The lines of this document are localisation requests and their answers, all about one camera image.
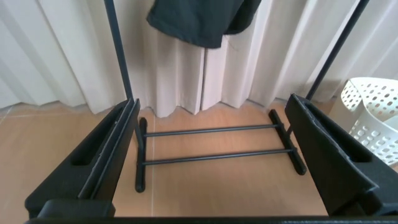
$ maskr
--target black metal bar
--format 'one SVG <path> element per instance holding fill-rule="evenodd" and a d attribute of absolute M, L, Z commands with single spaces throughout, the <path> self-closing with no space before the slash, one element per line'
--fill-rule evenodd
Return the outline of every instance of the black metal bar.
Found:
<path fill-rule="evenodd" d="M 277 153 L 285 153 L 291 152 L 291 149 L 271 149 L 271 150 L 262 150 L 262 151 L 254 151 L 254 152 L 239 152 L 239 153 L 229 153 L 229 154 L 220 154 L 220 155 L 212 155 L 212 156 L 195 156 L 195 157 L 185 157 L 185 158 L 176 158 L 176 159 L 160 159 L 156 161 L 145 161 L 143 163 L 144 166 L 150 165 L 158 165 L 158 164 L 170 164 L 176 162 L 191 162 L 191 161 L 203 161 L 209 159 L 226 159 L 226 158 L 235 158 L 242 156 L 258 156 L 258 155 L 266 155 L 266 154 L 277 154 Z"/>
<path fill-rule="evenodd" d="M 361 16 L 361 14 L 364 11 L 368 2 L 369 2 L 369 0 L 360 0 L 359 1 L 353 14 L 351 15 L 350 19 L 348 20 L 347 25 L 344 27 L 335 46 L 331 50 L 330 55 L 326 59 L 325 64 L 323 64 L 322 69 L 319 71 L 319 74 L 318 74 L 317 78 L 315 79 L 313 85 L 311 86 L 310 91 L 308 92 L 307 96 L 305 97 L 307 100 L 311 100 L 312 97 L 314 96 L 314 94 L 317 91 L 319 85 L 321 84 L 323 78 L 327 74 L 330 66 L 332 65 L 333 61 L 335 60 L 338 52 L 340 51 L 340 49 L 343 46 L 344 42 L 346 41 L 347 37 L 349 36 L 349 33 L 353 30 L 355 23 L 358 21 L 359 17 Z M 292 133 L 292 128 L 289 127 L 287 130 L 287 134 L 291 134 L 291 133 Z"/>
<path fill-rule="evenodd" d="M 196 130 L 186 130 L 186 131 L 165 131 L 158 133 L 147 133 L 145 137 L 159 137 L 159 136 L 172 136 L 179 134 L 201 134 L 201 133 L 214 133 L 222 131 L 243 131 L 250 129 L 262 129 L 262 128 L 277 128 L 278 124 L 263 124 L 263 125 L 253 125 L 253 126 L 240 126 L 231 128 L 209 128 L 209 129 L 196 129 Z"/>
<path fill-rule="evenodd" d="M 124 91 L 126 92 L 127 99 L 134 97 L 132 95 L 129 72 L 127 70 L 126 58 L 124 57 L 124 50 L 122 44 L 122 38 L 120 36 L 120 30 L 118 25 L 118 18 L 116 17 L 116 11 L 114 9 L 113 0 L 104 0 L 106 14 L 108 15 L 109 25 L 111 27 L 113 44 L 118 56 L 119 68 L 122 75 Z"/>
<path fill-rule="evenodd" d="M 136 136 L 138 142 L 137 150 L 137 169 L 136 169 L 136 191 L 141 193 L 145 191 L 145 165 L 146 160 L 146 147 L 147 138 L 145 134 L 147 132 L 148 123 L 145 118 L 139 120 L 139 128 L 136 127 Z"/>
<path fill-rule="evenodd" d="M 286 133 L 283 123 L 280 121 L 278 114 L 276 113 L 275 110 L 271 110 L 269 112 L 269 117 L 272 123 L 279 124 L 279 127 L 276 128 L 276 131 L 285 148 L 291 149 L 288 155 L 293 163 L 294 169 L 298 174 L 304 175 L 307 171 L 307 168 L 305 167 L 303 160 L 301 160 L 301 157 L 297 152 L 297 148 L 294 147 L 292 140 L 290 140 L 290 136 Z"/>

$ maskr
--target white plastic basket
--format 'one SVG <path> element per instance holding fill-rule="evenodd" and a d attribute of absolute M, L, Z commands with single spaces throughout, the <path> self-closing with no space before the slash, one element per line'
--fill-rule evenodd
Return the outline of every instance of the white plastic basket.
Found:
<path fill-rule="evenodd" d="M 398 162 L 397 80 L 348 80 L 329 117 L 387 165 Z"/>

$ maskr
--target floor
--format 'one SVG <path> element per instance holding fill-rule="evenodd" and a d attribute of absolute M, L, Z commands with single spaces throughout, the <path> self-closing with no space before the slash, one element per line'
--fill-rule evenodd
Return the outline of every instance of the floor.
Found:
<path fill-rule="evenodd" d="M 321 105 L 328 111 L 330 105 Z M 284 104 L 275 102 L 287 124 Z M 24 199 L 48 176 L 106 113 L 15 106 L 0 111 L 0 222 L 27 220 Z M 267 124 L 266 110 L 253 103 L 240 109 L 219 104 L 196 116 L 177 108 L 167 118 L 149 109 L 152 131 Z M 148 159 L 280 149 L 273 129 L 149 138 Z M 297 175 L 286 154 L 150 166 L 146 190 L 134 190 L 136 140 L 132 139 L 114 195 L 116 216 L 326 215 L 309 173 Z"/>

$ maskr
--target white curtain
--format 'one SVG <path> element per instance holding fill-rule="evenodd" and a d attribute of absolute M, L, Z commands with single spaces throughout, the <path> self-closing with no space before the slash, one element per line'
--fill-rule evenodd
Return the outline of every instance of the white curtain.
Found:
<path fill-rule="evenodd" d="M 215 50 L 149 26 L 153 1 L 114 3 L 134 97 L 164 117 L 305 95 L 358 0 L 262 0 L 250 27 Z M 397 15 L 397 1 L 370 1 L 316 100 L 347 78 L 398 78 Z M 0 108 L 59 100 L 98 113 L 125 98 L 103 1 L 0 0 L 0 19 Z"/>

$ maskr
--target horizontal bar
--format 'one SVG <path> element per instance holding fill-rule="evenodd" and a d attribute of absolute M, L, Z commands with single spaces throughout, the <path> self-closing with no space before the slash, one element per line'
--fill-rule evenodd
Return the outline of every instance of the horizontal bar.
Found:
<path fill-rule="evenodd" d="M 196 129 L 196 130 L 186 130 L 186 131 L 166 131 L 158 133 L 147 133 L 144 137 L 158 137 L 158 136 L 171 136 L 179 134 L 201 134 L 201 133 L 214 133 L 222 131 L 243 131 L 250 129 L 262 129 L 262 128 L 276 128 L 278 124 L 263 124 L 263 125 L 253 125 L 253 126 L 240 126 L 240 127 L 230 127 L 230 128 L 209 128 L 209 129 Z"/>
<path fill-rule="evenodd" d="M 272 149 L 272 150 L 262 150 L 262 151 L 254 151 L 254 152 L 239 152 L 239 153 L 229 153 L 229 154 L 220 154 L 213 156 L 195 156 L 195 157 L 185 157 L 185 158 L 176 158 L 176 159 L 160 159 L 156 161 L 145 161 L 142 163 L 144 166 L 150 165 L 158 165 L 158 164 L 170 164 L 176 162 L 191 162 L 191 161 L 203 161 L 208 159 L 225 159 L 225 158 L 234 158 L 234 157 L 242 157 L 242 156 L 258 156 L 265 154 L 277 154 L 277 153 L 285 153 L 291 152 L 292 149 Z"/>

